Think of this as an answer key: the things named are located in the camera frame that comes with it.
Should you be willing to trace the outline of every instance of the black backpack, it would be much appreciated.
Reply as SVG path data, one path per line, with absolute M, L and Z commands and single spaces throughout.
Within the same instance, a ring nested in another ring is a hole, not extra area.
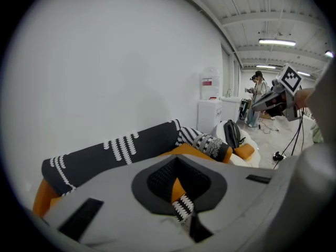
M 225 133 L 225 140 L 226 143 L 231 146 L 233 151 L 235 151 L 236 148 L 239 147 L 240 144 L 243 143 L 245 137 L 243 139 L 240 139 L 240 131 L 235 122 L 232 120 L 228 120 L 224 124 L 224 133 Z

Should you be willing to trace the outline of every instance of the white cabinet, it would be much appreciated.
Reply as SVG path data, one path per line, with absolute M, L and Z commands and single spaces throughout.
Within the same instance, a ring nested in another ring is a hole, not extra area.
M 220 97 L 222 102 L 222 118 L 221 121 L 232 120 L 238 121 L 241 99 L 238 97 Z
M 222 116 L 222 101 L 201 100 L 198 102 L 198 123 L 197 129 L 203 133 L 210 134 L 220 123 Z

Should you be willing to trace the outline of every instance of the white bean bag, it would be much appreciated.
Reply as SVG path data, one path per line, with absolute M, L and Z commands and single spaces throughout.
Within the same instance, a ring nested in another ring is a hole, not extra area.
M 225 140 L 225 133 L 224 133 L 224 124 L 226 122 L 227 121 L 222 121 L 221 123 L 219 123 L 213 131 L 213 136 L 222 139 L 225 143 L 226 143 L 226 140 Z M 244 167 L 259 168 L 260 154 L 258 152 L 258 146 L 256 142 L 253 141 L 252 138 L 249 136 L 249 134 L 246 131 L 242 130 L 240 127 L 239 127 L 239 131 L 240 131 L 240 138 L 242 139 L 245 137 L 243 144 L 250 144 L 254 148 L 254 153 L 251 155 L 248 161 L 243 160 L 242 158 L 238 157 L 235 154 L 232 154 L 230 158 L 230 164 L 234 164 L 237 166 L 244 166 Z

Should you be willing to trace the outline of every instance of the green cloth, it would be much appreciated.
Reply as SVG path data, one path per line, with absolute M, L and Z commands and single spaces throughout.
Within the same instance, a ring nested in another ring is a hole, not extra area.
M 310 129 L 312 130 L 312 133 L 313 133 L 313 142 L 314 143 L 323 143 L 323 136 L 322 136 L 321 130 L 320 130 L 320 128 L 319 128 L 319 126 L 317 125 L 316 122 Z

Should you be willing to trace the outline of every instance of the jeans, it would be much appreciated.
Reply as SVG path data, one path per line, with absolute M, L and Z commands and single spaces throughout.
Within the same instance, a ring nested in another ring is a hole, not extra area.
M 256 127 L 258 125 L 259 116 L 260 111 L 253 111 L 252 108 L 250 108 L 247 115 L 247 124 L 251 124 L 252 127 Z

